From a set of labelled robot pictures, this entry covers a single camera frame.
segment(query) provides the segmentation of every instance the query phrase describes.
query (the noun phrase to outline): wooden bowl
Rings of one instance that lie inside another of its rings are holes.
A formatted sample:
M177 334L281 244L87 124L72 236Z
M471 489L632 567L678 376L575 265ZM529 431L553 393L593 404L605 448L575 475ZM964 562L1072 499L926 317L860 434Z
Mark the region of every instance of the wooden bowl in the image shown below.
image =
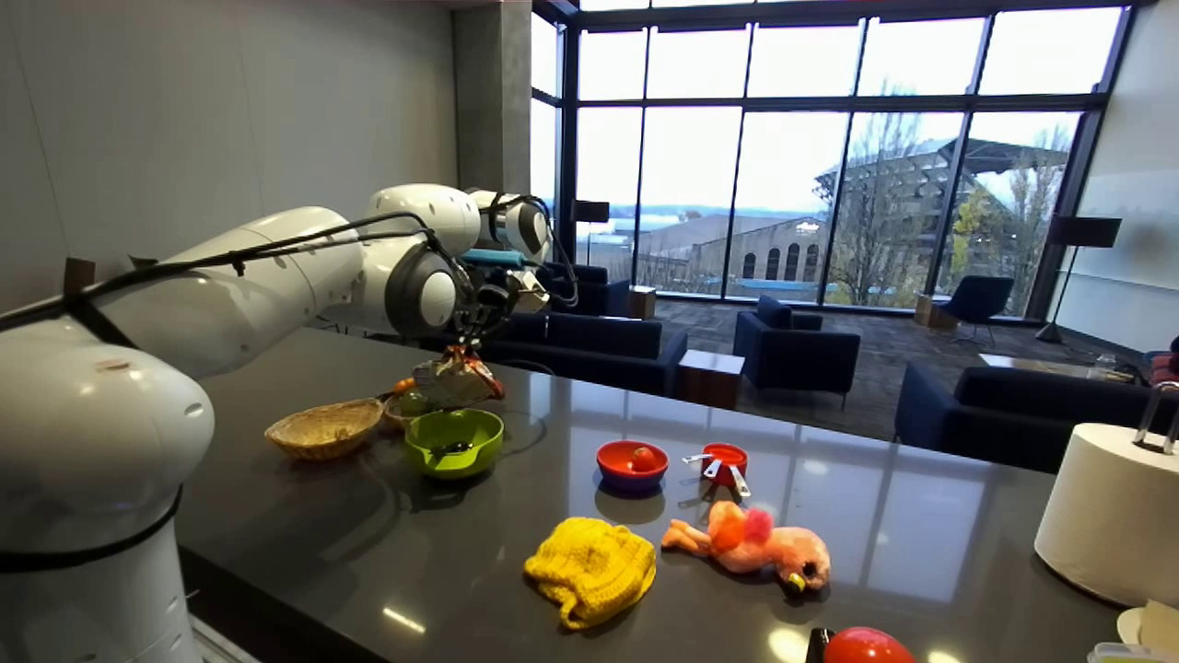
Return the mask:
M331 465L357 452L382 429L382 402L327 402L264 429L264 438L295 465Z

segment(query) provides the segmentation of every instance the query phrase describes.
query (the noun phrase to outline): red bowl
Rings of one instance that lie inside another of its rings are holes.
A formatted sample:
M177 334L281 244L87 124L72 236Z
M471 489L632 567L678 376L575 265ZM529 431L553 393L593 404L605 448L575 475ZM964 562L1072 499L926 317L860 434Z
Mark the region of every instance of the red bowl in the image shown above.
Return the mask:
M596 448L602 489L621 499L659 495L668 452L651 442L609 442Z
M710 478L710 484L717 484L717 486L729 486L732 489L732 472L729 468L738 468L739 475L747 475L747 452L739 448L739 446L732 446L732 442L706 442L704 446L704 457L699 457L699 478L704 478L704 468L706 465L722 465L722 472Z

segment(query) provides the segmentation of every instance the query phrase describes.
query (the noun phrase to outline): yellow cloth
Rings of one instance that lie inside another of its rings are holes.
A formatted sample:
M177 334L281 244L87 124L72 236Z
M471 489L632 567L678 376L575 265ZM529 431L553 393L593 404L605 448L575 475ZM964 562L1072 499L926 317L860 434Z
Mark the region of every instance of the yellow cloth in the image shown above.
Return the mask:
M570 517L524 559L566 630L593 630L632 607L654 581L654 544L609 521Z

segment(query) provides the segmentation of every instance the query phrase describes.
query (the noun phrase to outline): table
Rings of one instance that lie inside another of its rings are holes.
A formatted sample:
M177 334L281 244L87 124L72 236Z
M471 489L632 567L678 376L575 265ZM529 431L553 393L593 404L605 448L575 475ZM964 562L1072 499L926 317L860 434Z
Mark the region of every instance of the table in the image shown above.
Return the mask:
M979 353L992 370L1024 370L1024 371L1049 371L1067 380L1102 380L1102 383L1137 383L1135 371L1116 365L1078 365L1078 360L1047 360L1047 357L1008 357L1008 353Z
M812 628L872 624L958 663L1082 659L1116 637L1116 607L1047 562L1033 539L1049 475L939 457L879 438L763 421L674 397L496 370L510 457L476 486L436 495L399 442L352 465L290 472L261 429L304 404L382 392L428 353L300 332L255 365L205 380L218 438L177 517L191 607L264 659L803 659ZM659 499L596 489L611 438L668 448ZM651 594L611 630L575 637L524 581L524 559L570 511L654 543L699 521L680 457L739 442L756 501L814 527L837 559L819 601L787 603L704 559L659 554Z
M739 371L739 353L684 349L678 360L678 397L738 410Z

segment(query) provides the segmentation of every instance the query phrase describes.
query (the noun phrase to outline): red tomato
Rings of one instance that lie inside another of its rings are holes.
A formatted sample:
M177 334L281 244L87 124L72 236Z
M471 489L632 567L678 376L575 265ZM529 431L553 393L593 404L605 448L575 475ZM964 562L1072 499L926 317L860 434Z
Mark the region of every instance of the red tomato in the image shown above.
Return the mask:
M637 448L629 452L629 468L632 468L632 472L654 472L654 468L659 468L659 452L637 446Z
M825 663L917 663L917 657L885 630L846 628L825 643Z

